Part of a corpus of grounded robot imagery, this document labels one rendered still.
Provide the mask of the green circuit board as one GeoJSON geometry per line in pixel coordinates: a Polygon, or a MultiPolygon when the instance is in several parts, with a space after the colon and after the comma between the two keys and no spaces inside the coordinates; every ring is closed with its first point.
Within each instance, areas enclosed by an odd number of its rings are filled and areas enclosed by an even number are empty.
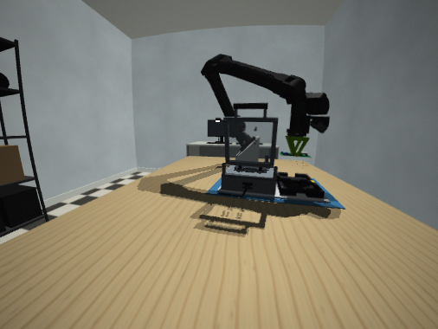
{"type": "MultiPolygon", "coordinates": [[[[299,155],[299,157],[307,157],[307,158],[311,158],[310,155],[306,154],[306,152],[301,152],[302,154],[299,155]]],[[[281,156],[294,156],[293,153],[288,153],[288,152],[280,152],[281,156]]]]}

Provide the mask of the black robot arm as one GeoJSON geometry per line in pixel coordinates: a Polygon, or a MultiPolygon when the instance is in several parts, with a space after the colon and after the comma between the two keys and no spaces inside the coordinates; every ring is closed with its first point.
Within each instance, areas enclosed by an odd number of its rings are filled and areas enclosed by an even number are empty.
{"type": "Polygon", "coordinates": [[[235,117],[235,111],[219,74],[228,74],[254,83],[286,99],[288,105],[293,104],[291,114],[308,114],[300,115],[300,129],[302,130],[309,130],[311,126],[313,129],[324,133],[329,126],[330,117],[311,116],[326,115],[328,113],[329,100],[326,93],[306,93],[306,82],[298,76],[279,74],[234,61],[231,56],[223,54],[206,61],[201,74],[205,76],[211,85],[224,117],[235,117]],[[310,122],[310,120],[312,121],[310,122]]]}

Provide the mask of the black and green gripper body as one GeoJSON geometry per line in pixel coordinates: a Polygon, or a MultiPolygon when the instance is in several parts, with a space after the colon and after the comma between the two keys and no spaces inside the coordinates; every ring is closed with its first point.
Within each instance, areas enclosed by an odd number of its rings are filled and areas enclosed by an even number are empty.
{"type": "Polygon", "coordinates": [[[309,130],[300,129],[300,115],[306,115],[306,114],[302,114],[302,113],[292,114],[292,117],[290,118],[290,129],[287,129],[287,136],[306,137],[306,134],[309,133],[309,130]],[[296,131],[303,131],[303,132],[296,132],[296,131]],[[297,134],[297,135],[290,135],[290,134],[297,134]]]}

